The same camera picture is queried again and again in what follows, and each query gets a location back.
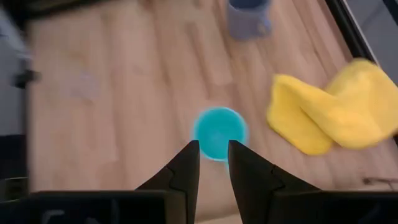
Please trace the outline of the small teal cup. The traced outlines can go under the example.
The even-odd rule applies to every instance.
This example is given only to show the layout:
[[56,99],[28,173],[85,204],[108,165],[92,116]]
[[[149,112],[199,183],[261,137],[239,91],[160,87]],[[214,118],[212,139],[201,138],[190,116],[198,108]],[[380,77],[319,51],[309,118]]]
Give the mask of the small teal cup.
[[228,161],[228,144],[236,140],[247,144],[249,129],[244,118],[227,107],[212,107],[196,118],[191,137],[200,145],[201,154],[212,161]]

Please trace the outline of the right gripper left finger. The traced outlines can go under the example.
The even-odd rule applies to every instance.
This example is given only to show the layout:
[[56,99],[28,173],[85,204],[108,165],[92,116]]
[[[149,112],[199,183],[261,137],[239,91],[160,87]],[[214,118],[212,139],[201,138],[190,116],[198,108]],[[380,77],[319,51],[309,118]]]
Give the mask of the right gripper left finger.
[[185,195],[187,224],[194,224],[200,176],[200,146],[190,141],[156,175],[141,184],[137,190],[171,190]]

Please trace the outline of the black table edge clamp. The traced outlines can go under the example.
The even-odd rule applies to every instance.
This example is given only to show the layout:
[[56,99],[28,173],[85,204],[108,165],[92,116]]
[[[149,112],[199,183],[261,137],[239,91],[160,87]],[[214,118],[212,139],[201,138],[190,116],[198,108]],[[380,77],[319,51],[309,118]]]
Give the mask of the black table edge clamp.
[[13,78],[13,85],[19,89],[25,89],[26,86],[38,80],[40,78],[40,73],[33,70],[24,70],[22,73],[18,73]]

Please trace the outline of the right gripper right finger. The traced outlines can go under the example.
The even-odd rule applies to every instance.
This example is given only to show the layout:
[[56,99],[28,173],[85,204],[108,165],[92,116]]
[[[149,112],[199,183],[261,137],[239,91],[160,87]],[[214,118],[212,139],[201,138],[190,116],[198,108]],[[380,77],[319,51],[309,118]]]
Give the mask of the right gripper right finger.
[[228,146],[228,168],[243,224],[268,224],[273,196],[319,188],[271,163],[237,140]]

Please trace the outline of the yellow microfibre cloth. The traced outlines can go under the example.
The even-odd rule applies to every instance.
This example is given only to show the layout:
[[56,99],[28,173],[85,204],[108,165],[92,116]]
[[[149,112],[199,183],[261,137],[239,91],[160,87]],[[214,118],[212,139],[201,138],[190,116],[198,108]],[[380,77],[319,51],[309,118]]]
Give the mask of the yellow microfibre cloth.
[[266,118],[307,155],[325,154],[333,143],[362,149],[398,132],[398,86],[364,58],[343,67],[325,89],[277,74]]

